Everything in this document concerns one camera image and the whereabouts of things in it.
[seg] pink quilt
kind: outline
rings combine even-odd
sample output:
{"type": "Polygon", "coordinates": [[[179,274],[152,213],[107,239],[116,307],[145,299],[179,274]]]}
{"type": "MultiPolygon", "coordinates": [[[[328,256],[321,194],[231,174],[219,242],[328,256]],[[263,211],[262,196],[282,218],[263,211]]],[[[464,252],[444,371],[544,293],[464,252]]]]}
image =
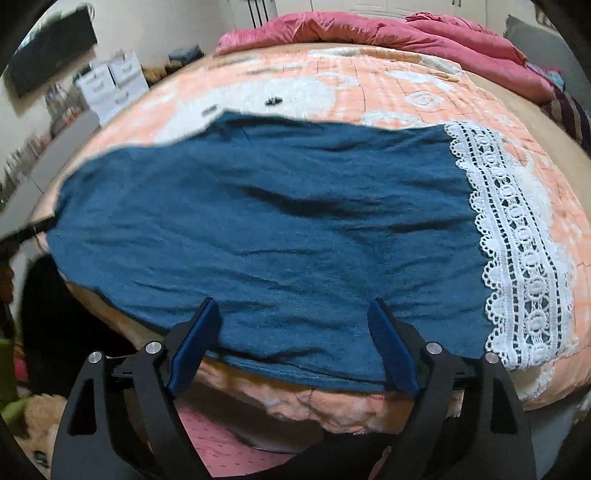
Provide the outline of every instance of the pink quilt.
{"type": "Polygon", "coordinates": [[[425,12],[406,20],[366,18],[346,12],[284,15],[253,30],[225,34],[216,54],[315,41],[374,45],[455,61],[465,70],[537,104],[556,98],[552,85],[525,67],[525,55],[491,30],[458,17],[425,12]]]}

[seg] green object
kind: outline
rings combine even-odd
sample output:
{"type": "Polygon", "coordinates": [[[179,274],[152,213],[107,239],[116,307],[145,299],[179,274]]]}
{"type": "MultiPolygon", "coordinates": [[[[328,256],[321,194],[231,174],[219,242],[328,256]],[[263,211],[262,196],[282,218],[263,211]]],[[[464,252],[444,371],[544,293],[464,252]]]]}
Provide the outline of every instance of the green object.
{"type": "Polygon", "coordinates": [[[4,407],[2,410],[2,420],[4,420],[6,425],[10,426],[22,417],[28,400],[28,397],[22,397],[4,407]]]}
{"type": "Polygon", "coordinates": [[[0,339],[0,411],[9,403],[18,401],[17,378],[14,374],[14,343],[0,339]]]}

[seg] black trousers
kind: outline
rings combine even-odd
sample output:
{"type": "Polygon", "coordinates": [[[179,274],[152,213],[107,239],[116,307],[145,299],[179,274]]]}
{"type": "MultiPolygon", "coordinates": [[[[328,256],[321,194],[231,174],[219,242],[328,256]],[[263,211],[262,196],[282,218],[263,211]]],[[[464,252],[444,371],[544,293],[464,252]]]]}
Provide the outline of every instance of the black trousers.
{"type": "Polygon", "coordinates": [[[68,397],[88,354],[134,353],[134,346],[90,314],[68,291],[51,256],[29,269],[21,302],[22,335],[33,394],[68,397]]]}

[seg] bed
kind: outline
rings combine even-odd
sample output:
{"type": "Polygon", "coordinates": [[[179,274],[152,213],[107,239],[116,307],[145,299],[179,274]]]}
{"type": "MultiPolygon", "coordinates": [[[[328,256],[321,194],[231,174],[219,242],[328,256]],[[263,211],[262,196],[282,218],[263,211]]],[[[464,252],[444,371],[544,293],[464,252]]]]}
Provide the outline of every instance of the bed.
{"type": "MultiPolygon", "coordinates": [[[[541,198],[549,235],[566,252],[571,272],[572,316],[565,342],[551,358],[515,368],[512,372],[515,386],[526,410],[532,410],[567,397],[588,384],[591,374],[589,158],[533,103],[478,75],[464,72],[448,60],[380,47],[296,44],[198,61],[162,82],[98,133],[55,179],[37,205],[33,218],[53,213],[64,179],[87,160],[123,145],[175,141],[206,128],[224,109],[385,129],[472,121],[499,132],[506,151],[536,178],[537,183],[531,186],[530,192],[541,198]],[[376,83],[375,72],[385,67],[389,75],[376,83]],[[311,86],[292,90],[295,99],[291,101],[290,83],[310,77],[314,78],[311,86]],[[248,82],[260,83],[256,89],[241,86],[248,82]],[[335,94],[332,102],[324,105],[319,101],[321,96],[314,91],[318,85],[335,94]],[[265,105],[264,99],[272,96],[281,97],[282,103],[265,105]]],[[[44,236],[39,238],[39,243],[48,250],[44,236]]],[[[159,337],[154,329],[132,320],[96,293],[70,282],[68,287],[90,312],[137,348],[159,337]]],[[[196,381],[255,403],[274,417],[315,420],[335,433],[399,432],[413,405],[399,393],[310,388],[214,359],[202,363],[196,381]]],[[[460,402],[458,398],[450,406],[450,412],[457,410],[460,402]]]]}

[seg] blue gripper pad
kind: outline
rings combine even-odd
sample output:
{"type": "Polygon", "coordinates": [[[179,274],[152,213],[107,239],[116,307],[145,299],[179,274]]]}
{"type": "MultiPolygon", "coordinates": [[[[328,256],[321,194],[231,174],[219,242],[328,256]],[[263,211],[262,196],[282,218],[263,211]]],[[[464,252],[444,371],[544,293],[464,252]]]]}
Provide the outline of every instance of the blue gripper pad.
{"type": "Polygon", "coordinates": [[[375,346],[384,360],[388,382],[411,397],[417,397],[421,387],[417,378],[416,361],[394,328],[388,313],[376,300],[369,304],[368,326],[375,346]]]}
{"type": "Polygon", "coordinates": [[[222,327],[217,302],[209,299],[205,308],[199,309],[189,323],[193,325],[170,360],[170,377],[166,388],[174,397],[191,386],[205,352],[217,341],[222,327]]]}

